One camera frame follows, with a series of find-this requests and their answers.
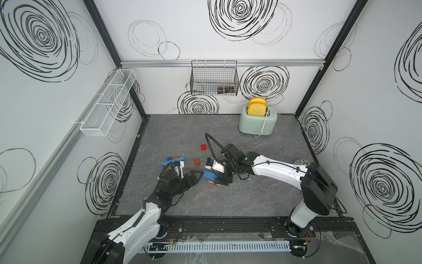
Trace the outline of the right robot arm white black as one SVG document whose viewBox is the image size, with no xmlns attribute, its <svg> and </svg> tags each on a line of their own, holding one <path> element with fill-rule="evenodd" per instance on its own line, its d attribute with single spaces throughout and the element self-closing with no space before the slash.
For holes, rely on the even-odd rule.
<svg viewBox="0 0 422 264">
<path fill-rule="evenodd" d="M 233 144 L 226 145 L 222 154 L 221 161 L 212 157 L 206 163 L 206 168 L 215 174 L 215 184 L 228 185 L 233 182 L 234 175 L 248 174 L 269 177 L 302 192 L 301 202 L 285 222 L 290 236 L 300 236 L 317 216 L 330 214 L 338 187 L 321 165 L 314 162 L 294 165 L 256 152 L 244 154 Z"/>
</svg>

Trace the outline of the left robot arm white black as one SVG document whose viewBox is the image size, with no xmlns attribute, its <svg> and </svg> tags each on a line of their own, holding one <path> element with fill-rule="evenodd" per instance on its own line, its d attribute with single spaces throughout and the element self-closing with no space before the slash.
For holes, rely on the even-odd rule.
<svg viewBox="0 0 422 264">
<path fill-rule="evenodd" d="M 182 196 L 198 184 L 203 171 L 166 170 L 152 194 L 142 202 L 142 209 L 123 225 L 108 234 L 94 234 L 84 252 L 82 264 L 127 264 L 149 241 L 167 234 L 165 216 L 174 205 L 173 198 Z"/>
</svg>

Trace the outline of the light blue long lego brick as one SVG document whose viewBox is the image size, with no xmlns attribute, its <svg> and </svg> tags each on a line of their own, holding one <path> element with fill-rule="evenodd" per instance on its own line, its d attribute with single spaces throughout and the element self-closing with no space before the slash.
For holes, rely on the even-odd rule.
<svg viewBox="0 0 422 264">
<path fill-rule="evenodd" d="M 203 178 L 207 179 L 208 181 L 214 182 L 216 179 L 216 175 L 209 171 L 204 171 Z"/>
</svg>

